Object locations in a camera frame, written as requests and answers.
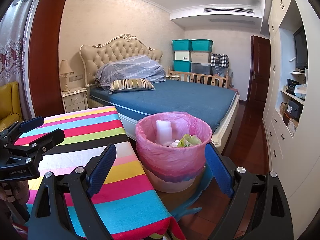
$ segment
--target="table lamp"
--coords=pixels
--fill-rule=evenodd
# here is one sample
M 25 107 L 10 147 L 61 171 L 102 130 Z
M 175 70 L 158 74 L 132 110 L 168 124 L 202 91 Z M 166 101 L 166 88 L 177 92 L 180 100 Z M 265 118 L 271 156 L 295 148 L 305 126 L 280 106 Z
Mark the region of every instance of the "table lamp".
M 67 76 L 68 75 L 73 75 L 73 71 L 69 65 L 69 60 L 68 59 L 65 59 L 65 60 L 62 60 L 61 63 L 60 63 L 60 68 L 59 68 L 59 73 L 60 73 L 60 76 L 61 77 L 64 77 L 66 79 L 66 83 L 64 85 L 64 90 L 62 92 L 68 92 L 70 91 L 71 89 L 68 88 L 68 84 L 67 84 Z

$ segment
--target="wallpaper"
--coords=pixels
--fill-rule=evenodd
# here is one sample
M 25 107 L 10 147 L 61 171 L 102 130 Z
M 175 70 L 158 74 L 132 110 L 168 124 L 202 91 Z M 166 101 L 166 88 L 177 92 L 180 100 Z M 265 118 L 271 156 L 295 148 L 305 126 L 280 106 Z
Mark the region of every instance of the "wallpaper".
M 172 42 L 183 39 L 184 30 L 170 20 L 170 14 L 142 0 L 66 0 L 59 39 L 59 60 L 68 59 L 75 75 L 84 75 L 79 56 L 83 44 L 103 44 L 115 36 L 130 33 L 147 47 L 161 49 L 160 63 L 172 65 Z M 68 83 L 84 87 L 84 79 Z
M 231 28 L 186 30 L 186 39 L 209 39 L 214 42 L 212 52 L 227 54 L 229 69 L 233 72 L 232 84 L 239 90 L 240 99 L 246 101 L 251 68 L 251 36 L 267 38 L 249 30 Z

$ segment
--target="human hand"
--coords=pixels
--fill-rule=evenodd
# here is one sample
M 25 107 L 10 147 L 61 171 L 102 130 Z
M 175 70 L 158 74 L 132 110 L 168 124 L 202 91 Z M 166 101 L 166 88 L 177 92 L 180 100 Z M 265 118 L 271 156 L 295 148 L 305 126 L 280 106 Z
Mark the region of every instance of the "human hand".
M 13 190 L 13 196 L 20 204 L 25 204 L 29 200 L 30 192 L 29 192 L 29 184 L 28 181 L 18 181 L 10 183 L 11 188 Z M 7 195 L 0 184 L 0 199 L 3 201 L 7 200 Z

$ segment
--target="plastic bag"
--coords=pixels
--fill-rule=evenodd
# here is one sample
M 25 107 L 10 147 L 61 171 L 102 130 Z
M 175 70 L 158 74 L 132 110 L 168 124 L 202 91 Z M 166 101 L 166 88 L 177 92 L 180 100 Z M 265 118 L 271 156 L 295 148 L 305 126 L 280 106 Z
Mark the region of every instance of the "plastic bag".
M 172 138 L 181 140 L 185 134 L 197 135 L 201 144 L 172 148 L 154 143 L 156 120 L 171 122 Z M 201 173 L 205 165 L 204 148 L 211 141 L 210 126 L 186 112 L 149 115 L 136 126 L 137 151 L 142 165 L 167 182 L 187 181 Z

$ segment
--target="headboard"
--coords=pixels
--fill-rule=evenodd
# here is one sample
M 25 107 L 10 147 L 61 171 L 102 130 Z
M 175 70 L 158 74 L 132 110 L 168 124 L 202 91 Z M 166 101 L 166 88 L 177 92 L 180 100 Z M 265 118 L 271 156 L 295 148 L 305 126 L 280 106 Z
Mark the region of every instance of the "headboard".
M 84 64 L 86 87 L 95 84 L 94 77 L 97 70 L 109 62 L 142 54 L 159 62 L 163 54 L 159 49 L 147 48 L 136 36 L 131 34 L 119 35 L 102 45 L 82 45 L 79 53 Z

